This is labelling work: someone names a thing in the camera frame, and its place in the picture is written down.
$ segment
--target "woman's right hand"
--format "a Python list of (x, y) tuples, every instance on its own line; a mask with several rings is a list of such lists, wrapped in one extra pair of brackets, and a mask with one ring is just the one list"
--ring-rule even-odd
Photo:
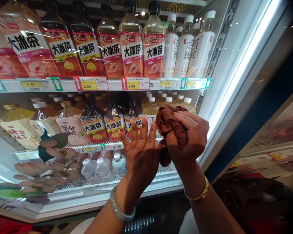
[(209, 123), (205, 119), (186, 111), (175, 112), (174, 117), (187, 131), (187, 143), (184, 146), (178, 146), (174, 131), (170, 131), (166, 137), (170, 158), (174, 165), (180, 168), (196, 161), (205, 150)]

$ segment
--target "brown cloth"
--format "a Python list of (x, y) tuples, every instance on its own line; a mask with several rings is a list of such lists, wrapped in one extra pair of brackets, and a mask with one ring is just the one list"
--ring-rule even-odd
[(167, 144), (166, 144), (166, 135), (170, 131), (174, 131), (178, 145), (185, 145), (187, 142), (187, 133), (182, 124), (175, 119), (174, 112), (177, 111), (188, 111), (186, 108), (177, 106), (172, 107), (170, 105), (164, 105), (159, 108), (159, 111), (156, 115), (156, 125), (159, 130), (159, 133), (163, 136), (163, 139), (160, 141), (160, 164), (163, 167), (166, 167), (170, 164), (171, 158), (168, 154)]

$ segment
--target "lemon illustration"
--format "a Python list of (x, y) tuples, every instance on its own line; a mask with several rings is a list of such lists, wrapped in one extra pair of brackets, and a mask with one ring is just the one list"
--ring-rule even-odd
[(74, 65), (71, 62), (65, 62), (64, 63), (64, 68), (66, 70), (71, 70), (71, 71), (75, 70), (75, 67), (74, 67)]
[(87, 68), (92, 71), (97, 70), (97, 67), (93, 63), (88, 63)]

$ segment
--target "bracelet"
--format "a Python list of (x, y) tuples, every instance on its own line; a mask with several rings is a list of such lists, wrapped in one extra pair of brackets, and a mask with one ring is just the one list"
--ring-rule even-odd
[(192, 202), (199, 202), (200, 200), (202, 200), (203, 198), (206, 197), (207, 195), (207, 192), (208, 192), (208, 189), (209, 189), (209, 185), (210, 183), (208, 182), (207, 178), (205, 177), (205, 181), (206, 181), (206, 186), (205, 186), (205, 189), (204, 191), (202, 192), (202, 194), (200, 196), (198, 196), (197, 198), (190, 198), (187, 196), (187, 193), (186, 193), (186, 190), (183, 189), (183, 191), (185, 192), (185, 196), (186, 198), (188, 198), (189, 201), (192, 201)]
[(136, 213), (136, 207), (134, 207), (133, 213), (131, 215), (124, 214), (119, 208), (116, 202), (116, 186), (112, 189), (112, 192), (110, 195), (110, 201), (111, 201), (112, 210), (118, 220), (122, 222), (130, 222), (134, 219), (134, 215)]

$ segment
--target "gold bangle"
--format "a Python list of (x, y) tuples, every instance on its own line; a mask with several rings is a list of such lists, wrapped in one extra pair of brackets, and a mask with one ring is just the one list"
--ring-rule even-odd
[(203, 198), (206, 197), (207, 192), (208, 192), (208, 189), (209, 189), (209, 185), (210, 185), (210, 183), (208, 182), (208, 180), (207, 180), (206, 177), (205, 177), (205, 181), (206, 181), (206, 186), (205, 186), (204, 191), (202, 192), (202, 194), (201, 194), (200, 196), (198, 196), (198, 197), (196, 197), (196, 198), (190, 198), (190, 197), (188, 197), (188, 196), (187, 196), (187, 193), (186, 193), (186, 190), (183, 189), (184, 192), (185, 192), (185, 196), (186, 196), (186, 198), (188, 198), (189, 201), (192, 201), (192, 202), (199, 202), (200, 200), (202, 200)]

